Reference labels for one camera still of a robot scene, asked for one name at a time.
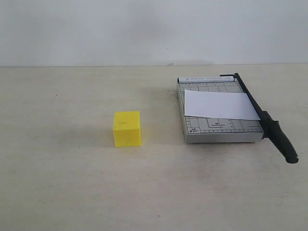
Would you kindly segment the yellow foam cube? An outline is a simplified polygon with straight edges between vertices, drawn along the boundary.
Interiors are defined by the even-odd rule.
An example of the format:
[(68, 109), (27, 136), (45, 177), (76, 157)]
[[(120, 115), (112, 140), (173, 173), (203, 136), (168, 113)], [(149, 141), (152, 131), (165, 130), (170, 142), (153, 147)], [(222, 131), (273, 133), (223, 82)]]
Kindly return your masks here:
[(113, 137), (115, 147), (141, 146), (140, 112), (115, 112)]

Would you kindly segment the white paper sheet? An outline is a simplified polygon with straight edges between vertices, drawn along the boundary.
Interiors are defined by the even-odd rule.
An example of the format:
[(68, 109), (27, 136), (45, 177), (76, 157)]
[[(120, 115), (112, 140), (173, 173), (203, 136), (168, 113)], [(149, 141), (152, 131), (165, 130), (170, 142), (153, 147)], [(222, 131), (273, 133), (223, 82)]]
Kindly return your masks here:
[(260, 120), (246, 93), (185, 90), (184, 115), (205, 118)]

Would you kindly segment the black cutter blade arm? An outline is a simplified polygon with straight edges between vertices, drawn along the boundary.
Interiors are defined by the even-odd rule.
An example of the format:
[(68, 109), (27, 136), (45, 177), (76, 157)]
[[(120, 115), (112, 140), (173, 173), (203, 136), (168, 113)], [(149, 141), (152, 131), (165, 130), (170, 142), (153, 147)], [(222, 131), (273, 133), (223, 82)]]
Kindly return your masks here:
[(234, 77), (239, 82), (244, 93), (247, 94), (251, 101), (255, 111), (260, 118), (260, 125), (264, 131), (263, 138), (268, 138), (275, 145), (275, 147), (284, 156), (285, 160), (289, 164), (296, 164), (299, 160), (298, 155), (287, 136), (282, 131), (279, 121), (273, 120), (267, 111), (263, 111), (253, 98), (248, 88), (244, 84), (243, 80), (238, 73), (220, 75), (220, 77)]

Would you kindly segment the grey paper cutter base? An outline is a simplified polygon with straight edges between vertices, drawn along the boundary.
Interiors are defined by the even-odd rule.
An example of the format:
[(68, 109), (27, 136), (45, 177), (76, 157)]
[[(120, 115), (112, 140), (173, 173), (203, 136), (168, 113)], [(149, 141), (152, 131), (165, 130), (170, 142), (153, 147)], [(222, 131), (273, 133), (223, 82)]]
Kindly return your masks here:
[(256, 120), (185, 116), (185, 90), (243, 93), (243, 88), (234, 75), (179, 77), (177, 92), (186, 143), (258, 142), (263, 139), (263, 129)]

